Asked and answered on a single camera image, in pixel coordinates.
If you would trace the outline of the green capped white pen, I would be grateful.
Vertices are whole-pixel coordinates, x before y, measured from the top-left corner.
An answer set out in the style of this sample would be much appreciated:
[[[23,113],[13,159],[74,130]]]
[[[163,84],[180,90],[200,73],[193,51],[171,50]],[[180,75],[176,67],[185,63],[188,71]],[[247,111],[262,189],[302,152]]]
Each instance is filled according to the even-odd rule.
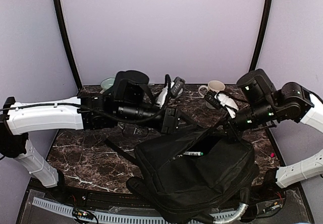
[[[188,156],[203,156],[204,153],[200,151],[185,151],[183,155],[188,155]]]

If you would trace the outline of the black student backpack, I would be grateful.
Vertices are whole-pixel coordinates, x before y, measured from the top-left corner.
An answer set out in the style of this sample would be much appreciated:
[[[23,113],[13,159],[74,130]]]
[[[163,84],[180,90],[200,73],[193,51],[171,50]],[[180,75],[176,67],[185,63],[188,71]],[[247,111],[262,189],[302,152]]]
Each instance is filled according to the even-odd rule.
[[[216,127],[181,130],[144,141],[135,146],[134,155],[110,140],[105,144],[140,168],[141,177],[126,181],[128,190],[171,223],[239,220],[259,173],[253,145],[234,141]],[[185,151],[204,155],[183,155]]]

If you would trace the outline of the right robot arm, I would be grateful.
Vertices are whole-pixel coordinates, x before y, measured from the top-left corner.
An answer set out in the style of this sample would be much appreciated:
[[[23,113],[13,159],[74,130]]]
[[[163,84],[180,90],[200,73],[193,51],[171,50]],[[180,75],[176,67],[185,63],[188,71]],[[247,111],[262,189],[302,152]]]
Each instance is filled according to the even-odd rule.
[[[257,69],[243,75],[237,86],[249,106],[225,121],[223,127],[229,136],[238,139],[246,130],[284,120],[302,123],[322,132],[322,99],[300,84],[288,82],[277,90],[265,71]],[[266,183],[258,188],[257,195],[268,201],[276,194],[277,186],[284,189],[318,175],[322,175],[322,151],[297,163],[267,171]]]

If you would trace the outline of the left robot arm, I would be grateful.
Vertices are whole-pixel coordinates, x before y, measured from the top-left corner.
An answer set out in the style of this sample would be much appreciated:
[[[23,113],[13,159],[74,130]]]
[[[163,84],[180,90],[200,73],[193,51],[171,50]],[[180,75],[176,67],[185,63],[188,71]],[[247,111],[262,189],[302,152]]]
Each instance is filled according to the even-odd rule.
[[[170,107],[169,101],[182,93],[184,79],[165,76],[162,91],[154,95],[149,77],[140,71],[127,70],[116,74],[112,86],[103,93],[90,96],[20,103],[7,98],[1,109],[1,154],[15,159],[35,176],[60,201],[71,198],[61,171],[51,166],[29,139],[30,132],[73,129],[98,130],[118,123],[153,128],[161,134],[172,134],[195,122],[181,110]]]

